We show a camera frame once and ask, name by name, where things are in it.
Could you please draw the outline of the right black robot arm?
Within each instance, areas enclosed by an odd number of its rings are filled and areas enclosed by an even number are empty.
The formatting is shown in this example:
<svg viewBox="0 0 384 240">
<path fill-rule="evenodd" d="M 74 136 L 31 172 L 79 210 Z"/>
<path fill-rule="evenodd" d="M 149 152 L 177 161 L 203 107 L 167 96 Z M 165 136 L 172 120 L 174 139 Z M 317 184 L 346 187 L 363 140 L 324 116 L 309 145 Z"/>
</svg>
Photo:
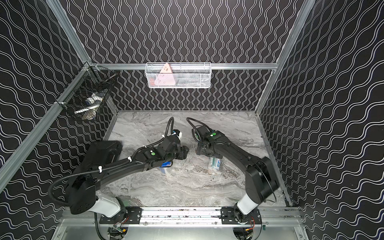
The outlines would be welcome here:
<svg viewBox="0 0 384 240">
<path fill-rule="evenodd" d="M 235 209 L 240 216 L 248 216 L 280 187 L 273 162 L 267 157 L 257 157 L 233 143 L 224 133 L 205 126 L 192 129 L 197 141 L 197 155 L 225 158 L 245 175 L 245 195 Z"/>
</svg>

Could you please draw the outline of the clear jar toiletry kit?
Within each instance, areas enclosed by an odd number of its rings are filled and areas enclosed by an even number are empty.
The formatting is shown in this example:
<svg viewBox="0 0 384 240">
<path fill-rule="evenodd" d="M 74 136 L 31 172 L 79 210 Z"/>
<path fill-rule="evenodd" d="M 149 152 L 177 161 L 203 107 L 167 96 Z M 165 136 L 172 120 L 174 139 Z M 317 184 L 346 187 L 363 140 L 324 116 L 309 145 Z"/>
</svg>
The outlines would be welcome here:
<svg viewBox="0 0 384 240">
<path fill-rule="evenodd" d="M 211 170 L 211 171 L 216 171 L 217 172 L 221 168 L 221 163 L 222 163 L 222 159 L 211 157 L 209 159 L 208 169 Z"/>
</svg>

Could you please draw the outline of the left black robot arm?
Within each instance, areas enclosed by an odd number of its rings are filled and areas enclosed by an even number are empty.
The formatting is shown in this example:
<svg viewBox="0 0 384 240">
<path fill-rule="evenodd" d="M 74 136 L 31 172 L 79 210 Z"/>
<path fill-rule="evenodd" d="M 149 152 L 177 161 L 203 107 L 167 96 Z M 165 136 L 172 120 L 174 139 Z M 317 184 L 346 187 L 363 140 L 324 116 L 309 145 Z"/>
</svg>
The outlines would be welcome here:
<svg viewBox="0 0 384 240">
<path fill-rule="evenodd" d="M 103 194 L 101 188 L 128 175 L 160 168 L 174 160 L 185 160 L 190 150 L 181 144 L 178 135 L 170 135 L 119 160 L 121 151 L 119 141 L 91 144 L 74 172 L 49 186 L 49 197 L 69 207 L 73 215 L 93 212 L 120 221 L 127 213 L 123 202 Z"/>
</svg>

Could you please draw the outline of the clear jar blue lid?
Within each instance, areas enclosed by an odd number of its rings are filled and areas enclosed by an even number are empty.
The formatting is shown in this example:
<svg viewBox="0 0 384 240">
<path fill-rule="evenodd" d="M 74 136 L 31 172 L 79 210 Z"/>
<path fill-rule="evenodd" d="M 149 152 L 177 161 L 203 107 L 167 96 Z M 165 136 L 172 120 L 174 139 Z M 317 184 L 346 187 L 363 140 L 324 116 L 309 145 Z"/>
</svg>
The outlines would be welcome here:
<svg viewBox="0 0 384 240">
<path fill-rule="evenodd" d="M 159 167 L 162 174 L 169 175 L 173 169 L 173 162 L 166 162 Z"/>
</svg>

